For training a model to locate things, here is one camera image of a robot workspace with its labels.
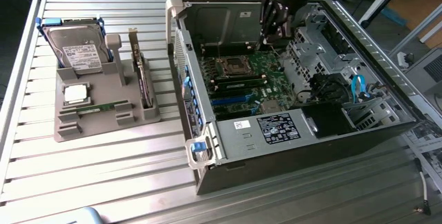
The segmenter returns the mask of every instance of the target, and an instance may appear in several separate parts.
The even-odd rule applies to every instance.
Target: hard drive label
[[[86,70],[102,67],[94,44],[63,47],[63,51],[67,55],[74,70]]]
[[[301,138],[289,113],[261,117],[257,120],[269,144]]]

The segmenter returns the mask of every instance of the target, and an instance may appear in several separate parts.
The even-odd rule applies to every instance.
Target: white table
[[[166,53],[166,0],[32,0],[0,113],[0,222],[48,223],[92,206],[106,223],[385,223],[418,221],[422,201],[413,152],[390,140],[368,153],[267,180],[195,195]],[[35,17],[104,18],[123,39],[137,27],[163,121],[56,143],[56,58]],[[441,199],[430,191],[430,202]],[[442,209],[433,210],[433,219]]]

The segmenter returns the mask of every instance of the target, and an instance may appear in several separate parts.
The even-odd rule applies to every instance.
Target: green motherboard
[[[201,58],[199,65],[218,120],[287,110],[293,88],[274,52]]]

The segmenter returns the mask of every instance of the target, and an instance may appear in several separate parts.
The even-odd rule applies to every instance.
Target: blue latch
[[[191,81],[191,77],[186,77],[183,82],[185,87],[189,85],[190,81]]]
[[[361,84],[360,91],[366,95],[366,97],[370,97],[370,94],[366,90],[366,78],[362,75],[356,75],[352,80],[352,93],[353,93],[353,103],[358,103],[358,95],[357,95],[357,84]]]
[[[44,26],[60,26],[62,25],[62,18],[47,18],[43,22]]]
[[[205,142],[195,142],[191,144],[191,151],[194,153],[203,152],[203,151],[206,151],[206,149],[207,149],[207,147],[206,147]]]

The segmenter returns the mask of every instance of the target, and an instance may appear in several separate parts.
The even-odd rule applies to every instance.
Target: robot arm
[[[263,0],[261,10],[259,49],[262,44],[271,44],[274,41],[291,37],[290,23],[301,7],[309,0]]]

